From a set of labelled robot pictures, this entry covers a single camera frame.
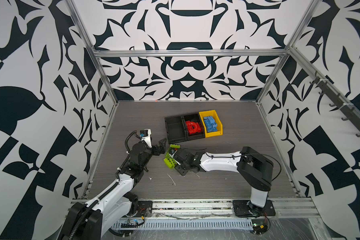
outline patterned panel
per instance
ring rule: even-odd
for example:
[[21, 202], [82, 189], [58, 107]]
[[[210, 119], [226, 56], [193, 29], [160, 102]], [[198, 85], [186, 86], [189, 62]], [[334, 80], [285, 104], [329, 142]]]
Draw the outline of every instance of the patterned panel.
[[119, 100], [255, 100], [277, 56], [102, 58]]
[[283, 157], [336, 236], [360, 238], [358, 130], [288, 58], [262, 105]]
[[64, 2], [0, 1], [0, 239], [61, 226], [112, 106]]
[[307, 0], [75, 0], [96, 49], [284, 48]]
[[360, 109], [360, 0], [324, 0], [296, 47]]

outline yellow bin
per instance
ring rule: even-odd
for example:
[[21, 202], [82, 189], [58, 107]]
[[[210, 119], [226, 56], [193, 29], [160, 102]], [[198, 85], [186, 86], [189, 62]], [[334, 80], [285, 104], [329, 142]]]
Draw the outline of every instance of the yellow bin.
[[[215, 136], [223, 135], [223, 125], [219, 119], [219, 116], [217, 116], [215, 110], [199, 112], [199, 115], [203, 122], [205, 137], [215, 137]], [[208, 116], [212, 116], [215, 122], [217, 123], [217, 132], [206, 132], [204, 117], [208, 117]]]

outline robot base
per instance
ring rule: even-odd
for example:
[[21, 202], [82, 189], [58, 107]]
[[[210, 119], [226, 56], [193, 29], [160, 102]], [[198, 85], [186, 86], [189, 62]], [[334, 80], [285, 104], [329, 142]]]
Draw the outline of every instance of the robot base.
[[249, 200], [233, 200], [233, 210], [237, 217], [260, 217], [264, 216], [264, 212], [267, 213], [268, 217], [275, 216], [276, 212], [273, 207], [272, 201], [267, 200], [263, 209], [254, 209], [251, 204], [248, 204]]

